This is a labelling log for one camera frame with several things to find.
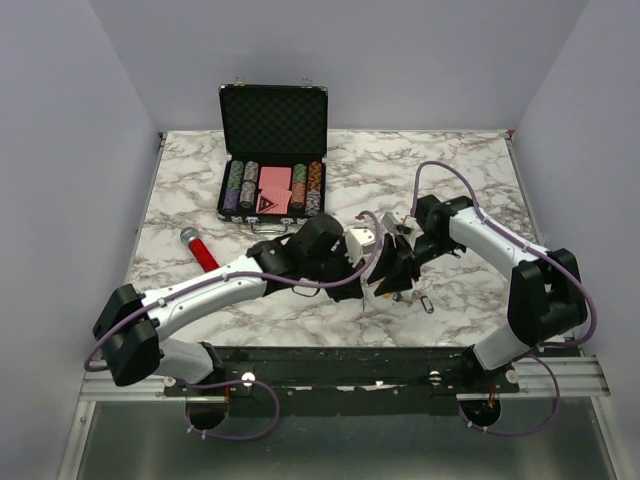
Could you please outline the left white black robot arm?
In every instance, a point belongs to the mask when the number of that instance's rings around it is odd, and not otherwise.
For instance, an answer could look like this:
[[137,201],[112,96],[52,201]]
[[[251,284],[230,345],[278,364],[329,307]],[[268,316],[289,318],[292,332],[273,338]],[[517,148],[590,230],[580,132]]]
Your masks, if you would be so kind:
[[204,344],[177,341],[174,333],[228,306],[294,286],[325,290],[335,301],[360,299],[360,278],[380,240],[378,224],[346,229],[319,214],[297,231],[260,241],[234,261],[180,284],[146,292],[122,285],[93,327],[93,352],[119,387],[159,374],[212,394],[221,385],[219,360]]

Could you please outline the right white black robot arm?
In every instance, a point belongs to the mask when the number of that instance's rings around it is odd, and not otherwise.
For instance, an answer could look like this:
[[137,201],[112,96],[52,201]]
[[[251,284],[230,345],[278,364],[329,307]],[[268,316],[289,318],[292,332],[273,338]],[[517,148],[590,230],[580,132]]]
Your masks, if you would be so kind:
[[548,251],[513,233],[501,235],[476,211],[471,198],[418,199],[415,220],[421,233],[394,224],[384,236],[382,253],[368,281],[376,296],[412,288],[421,267],[445,254],[473,251],[509,282],[505,324],[466,348],[460,379],[480,392],[496,380],[496,370],[552,337],[587,319],[585,296],[575,256],[566,249]]

